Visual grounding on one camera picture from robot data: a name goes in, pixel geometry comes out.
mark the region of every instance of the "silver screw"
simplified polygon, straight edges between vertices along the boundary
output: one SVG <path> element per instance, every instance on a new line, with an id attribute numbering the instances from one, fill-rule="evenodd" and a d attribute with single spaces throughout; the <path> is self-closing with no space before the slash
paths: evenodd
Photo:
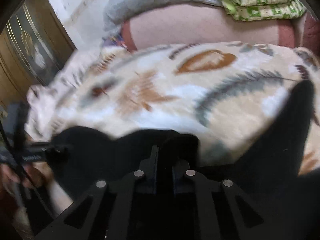
<path id="1" fill-rule="evenodd" d="M 97 187 L 105 187 L 106 182 L 104 180 L 99 180 L 96 185 L 97 185 Z"/>
<path id="2" fill-rule="evenodd" d="M 226 187 L 231 187 L 233 185 L 233 182 L 230 179 L 225 179 L 223 181 L 223 185 L 225 185 Z"/>
<path id="3" fill-rule="evenodd" d="M 142 177 L 143 174 L 144 174 L 144 172 L 143 172 L 143 171 L 140 171 L 140 170 L 137 170 L 137 171 L 134 172 L 134 175 L 135 175 L 136 177 Z"/>
<path id="4" fill-rule="evenodd" d="M 187 170 L 186 171 L 186 175 L 188 176 L 194 176 L 196 174 L 196 172 L 194 170 Z"/>

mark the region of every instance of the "green fabric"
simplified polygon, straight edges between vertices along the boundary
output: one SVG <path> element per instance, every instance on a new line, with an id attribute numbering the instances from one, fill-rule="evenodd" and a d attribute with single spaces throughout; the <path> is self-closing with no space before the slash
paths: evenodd
<path id="1" fill-rule="evenodd" d="M 235 20 L 298 18 L 306 8 L 298 0 L 221 0 L 228 14 Z"/>

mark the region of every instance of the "white wall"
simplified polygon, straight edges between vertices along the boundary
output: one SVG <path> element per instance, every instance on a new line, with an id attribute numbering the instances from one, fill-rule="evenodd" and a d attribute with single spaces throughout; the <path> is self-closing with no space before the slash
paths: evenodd
<path id="1" fill-rule="evenodd" d="M 78 49 L 102 42 L 103 9 L 108 0 L 49 0 Z"/>

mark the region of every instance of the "white blanket with leaf pattern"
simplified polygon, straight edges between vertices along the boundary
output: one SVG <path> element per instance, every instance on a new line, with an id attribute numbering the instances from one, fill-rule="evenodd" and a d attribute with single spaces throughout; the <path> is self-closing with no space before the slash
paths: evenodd
<path id="1" fill-rule="evenodd" d="M 202 165 L 234 162 L 270 125 L 300 80 L 316 87 L 300 173 L 320 155 L 319 64 L 304 48 L 242 42 L 164 45 L 132 54 L 120 47 L 78 52 L 48 87 L 33 86 L 26 131 L 50 140 L 66 128 L 113 138 L 138 129 L 189 132 Z"/>

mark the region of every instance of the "triangular cutout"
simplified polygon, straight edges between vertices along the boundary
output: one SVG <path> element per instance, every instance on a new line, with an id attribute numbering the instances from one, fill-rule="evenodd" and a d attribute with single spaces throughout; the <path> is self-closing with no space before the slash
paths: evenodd
<path id="1" fill-rule="evenodd" d="M 247 228 L 253 228 L 263 223 L 263 218 L 240 196 L 236 196 L 240 213 Z"/>
<path id="2" fill-rule="evenodd" d="M 68 226 L 80 229 L 92 205 L 93 198 L 87 197 L 70 215 L 66 217 L 64 223 Z"/>

